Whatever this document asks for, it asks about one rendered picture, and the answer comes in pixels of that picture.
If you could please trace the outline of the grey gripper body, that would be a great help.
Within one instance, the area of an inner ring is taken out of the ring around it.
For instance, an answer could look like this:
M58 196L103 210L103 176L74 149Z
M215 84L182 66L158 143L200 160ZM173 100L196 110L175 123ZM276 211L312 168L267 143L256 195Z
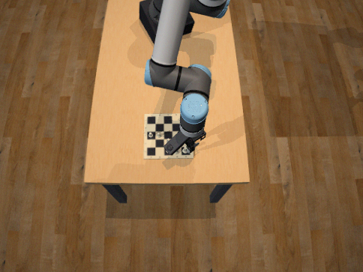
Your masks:
M190 138L185 144L186 146L190 147L190 145L194 145L195 141L197 141L198 139L203 140L205 138L206 132L203 130L203 132L197 136L197 137L192 137ZM203 138L202 138L203 137Z

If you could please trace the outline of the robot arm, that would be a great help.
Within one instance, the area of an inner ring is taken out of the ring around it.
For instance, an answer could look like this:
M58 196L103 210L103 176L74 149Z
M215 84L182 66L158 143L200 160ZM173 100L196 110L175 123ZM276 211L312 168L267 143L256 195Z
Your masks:
M211 71L201 64L176 65L188 11L220 19L230 0L152 1L148 13L158 27L151 59L146 62L144 82L183 93L180 131L164 146L168 154L173 155L191 137L203 132L209 113Z

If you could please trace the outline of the black and beige chessboard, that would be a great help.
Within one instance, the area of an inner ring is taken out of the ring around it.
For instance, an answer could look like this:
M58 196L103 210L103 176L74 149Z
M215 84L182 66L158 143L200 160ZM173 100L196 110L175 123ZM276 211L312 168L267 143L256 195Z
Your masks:
M169 155L164 148L167 139L171 139L180 130L180 113L170 114L145 114L144 120L144 159L187 159L194 158L194 152L183 153L180 147L179 153ZM153 137L149 137L149 133ZM157 134L161 137L158 138Z

